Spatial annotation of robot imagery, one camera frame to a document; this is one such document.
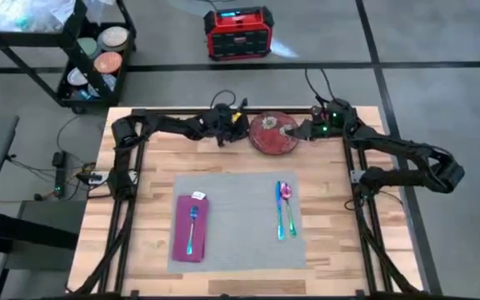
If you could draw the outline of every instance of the gray floor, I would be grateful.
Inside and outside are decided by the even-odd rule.
[[[382,61],[480,60],[480,1],[365,3]],[[276,54],[266,62],[369,60],[354,1],[238,0],[218,5],[255,4],[266,4],[274,11],[274,45],[282,46],[274,49]],[[208,10],[205,5],[193,0],[127,1],[138,29],[139,49],[132,64],[208,63],[200,18]],[[113,17],[110,11],[106,15]],[[52,49],[18,52],[34,66],[62,66],[65,62],[63,55]],[[12,63],[0,53],[0,67],[9,66]],[[327,72],[339,97],[356,105],[381,105],[373,71]],[[440,195],[419,188],[417,195],[443,291],[480,298],[480,68],[384,73],[402,136],[447,148],[466,168],[467,175],[454,193]],[[55,84],[59,75],[44,77]],[[319,76],[313,80],[322,91],[323,80]],[[252,105],[313,103],[302,71],[264,70],[132,72],[122,105],[206,106],[223,88],[232,89],[240,98],[248,97]],[[25,75],[0,75],[0,113],[20,116],[12,152],[38,168],[49,167],[57,148],[57,131],[73,116]],[[83,160],[94,160],[103,121],[96,115],[80,117],[63,133],[62,146]],[[0,200],[30,199],[50,187],[22,169],[5,165]],[[76,198],[79,200],[83,200],[82,194]],[[17,211],[16,203],[0,203],[0,212],[13,215]],[[67,275],[13,272],[4,296],[60,294]]]

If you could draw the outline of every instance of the floor tile line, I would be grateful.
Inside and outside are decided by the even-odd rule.
[[[361,20],[364,37],[366,38],[367,48],[370,52],[370,58],[374,64],[373,71],[377,81],[377,86],[379,88],[382,108],[387,120],[388,130],[390,135],[395,138],[400,138],[398,122],[393,111],[392,99],[390,98],[388,85],[386,78],[384,77],[383,68],[380,63],[377,46],[373,37],[373,30],[368,20],[366,8],[363,0],[355,0],[355,3],[357,4],[358,15]],[[408,169],[407,159],[403,157],[397,157],[397,166],[400,169]],[[416,192],[412,187],[405,187],[403,191],[406,198],[405,209],[407,211],[407,215],[410,217],[409,226],[412,228],[414,244],[417,246],[417,260],[418,264],[421,266],[420,269],[425,281],[423,282],[423,287],[431,293],[442,294],[437,270],[434,265],[433,253],[431,252],[427,233],[425,232],[425,225],[420,213]]]
[[[130,73],[189,72],[189,71],[257,71],[257,70],[303,70],[324,69],[434,69],[434,68],[480,68],[480,61],[437,62],[275,62],[275,63],[180,63],[163,65],[132,65]],[[39,74],[58,74],[64,67],[33,67]],[[19,67],[0,67],[0,74],[25,74]]]

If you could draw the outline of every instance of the wooden table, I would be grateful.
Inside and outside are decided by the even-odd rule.
[[[131,113],[130,107],[111,108],[97,157],[97,168],[113,165],[113,121]],[[377,107],[358,107],[360,118],[383,131]],[[300,123],[308,116],[297,115]],[[354,161],[358,163],[355,153]],[[367,152],[372,166],[392,168],[391,158]],[[198,272],[171,274],[166,271],[170,222],[173,214],[173,181],[176,174],[253,173],[293,170],[300,181],[302,225],[306,240],[307,269]],[[136,213],[127,258],[123,294],[137,289],[142,296],[229,295],[354,295],[367,290],[354,212],[344,209],[351,198],[348,170],[340,138],[303,142],[290,154],[264,156],[247,139],[218,148],[215,139],[194,142],[180,135],[157,132],[147,143]],[[104,194],[106,187],[94,190]],[[384,189],[399,197],[396,188]],[[379,194],[377,210],[387,252],[401,272],[417,288],[422,284],[401,203]],[[105,250],[113,209],[110,198],[87,203],[82,229],[68,281],[78,288],[95,268]],[[377,268],[377,286],[382,288]],[[108,290],[113,290],[118,259],[111,267]]]

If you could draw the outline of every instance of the knife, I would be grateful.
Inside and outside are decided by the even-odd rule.
[[[284,227],[283,227],[283,210],[281,209],[281,204],[283,200],[281,199],[281,182],[277,182],[275,186],[275,200],[277,200],[277,237],[279,241],[284,241]]]

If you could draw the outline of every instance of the shelf cart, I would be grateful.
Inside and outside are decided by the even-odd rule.
[[[18,65],[36,84],[63,108],[71,108],[74,113],[85,113],[89,107],[117,106],[122,95],[123,84],[127,75],[128,62],[133,51],[136,51],[134,40],[137,31],[133,20],[129,16],[123,0],[116,0],[116,4],[123,15],[125,22],[103,22],[101,25],[89,22],[86,13],[87,7],[82,0],[76,0],[73,14],[64,24],[63,30],[57,33],[35,32],[0,32],[0,50]],[[118,69],[116,86],[113,91],[103,80],[102,74],[93,66],[93,60],[81,49],[79,38],[98,39],[99,34],[110,27],[119,26],[128,30],[127,46],[120,52],[123,61]],[[33,68],[29,67],[10,47],[50,47],[61,48],[68,57],[64,74],[57,86],[57,91],[51,89]],[[67,80],[68,73],[78,68],[87,78],[99,97],[85,100],[79,97],[75,87]]]

